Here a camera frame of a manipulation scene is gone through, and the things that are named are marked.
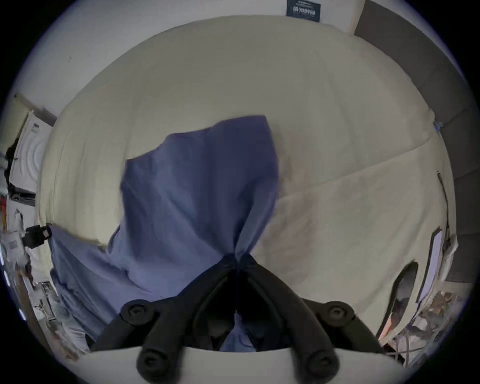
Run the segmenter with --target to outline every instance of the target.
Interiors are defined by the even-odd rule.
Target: white bed sheet
[[[433,113],[381,51],[282,16],[195,22],[139,44],[65,108],[43,161],[38,219],[106,244],[122,217],[124,161],[174,132],[264,114],[280,195],[252,254],[302,297],[350,304],[376,332],[432,233],[455,232],[450,164]],[[51,268],[48,249],[42,250]],[[413,303],[407,311],[412,311]]]

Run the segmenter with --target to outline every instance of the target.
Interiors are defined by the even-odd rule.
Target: blue blanket
[[[176,296],[224,255],[250,252],[278,189],[267,120],[172,134],[126,162],[120,189],[125,213],[106,250],[51,226],[52,280],[93,339],[126,302]]]

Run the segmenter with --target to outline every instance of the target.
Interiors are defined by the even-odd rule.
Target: washing machine
[[[50,125],[32,112],[28,114],[10,171],[9,182],[17,189],[36,193],[38,175],[51,132]]]

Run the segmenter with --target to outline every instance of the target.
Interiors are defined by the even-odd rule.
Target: white wall
[[[431,27],[400,0],[374,0],[399,13],[448,52]],[[316,0],[321,22],[343,31],[364,0]],[[142,41],[178,25],[224,15],[285,15],[287,0],[78,0],[42,36],[11,95],[58,116],[98,73]]]

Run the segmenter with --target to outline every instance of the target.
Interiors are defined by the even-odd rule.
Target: wrinkled sheet
[[[251,251],[278,190],[267,120],[172,134],[127,161],[120,189],[125,215],[106,250],[51,227],[52,280],[93,339],[128,301],[176,296],[226,254]]]
[[[410,78],[376,47],[328,25],[222,17],[132,48],[59,116],[39,221],[106,246],[123,217],[126,159],[169,134],[246,115],[267,117],[279,167],[276,208],[252,256],[303,298],[348,303],[376,333],[400,271],[419,263],[418,295],[432,233],[445,230],[437,171],[456,232],[453,177],[433,112]],[[415,311],[412,300],[406,313]]]

